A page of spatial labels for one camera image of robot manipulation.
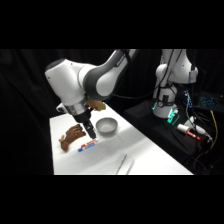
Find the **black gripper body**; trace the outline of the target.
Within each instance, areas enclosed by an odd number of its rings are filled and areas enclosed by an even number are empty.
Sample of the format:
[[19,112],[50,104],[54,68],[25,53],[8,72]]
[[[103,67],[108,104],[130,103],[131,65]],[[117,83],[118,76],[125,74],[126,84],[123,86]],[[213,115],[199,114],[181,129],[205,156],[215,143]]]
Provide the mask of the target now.
[[90,118],[91,118],[91,113],[89,110],[86,110],[85,112],[83,112],[82,114],[79,115],[74,115],[73,118],[78,122],[78,123],[85,123],[85,122],[91,122]]

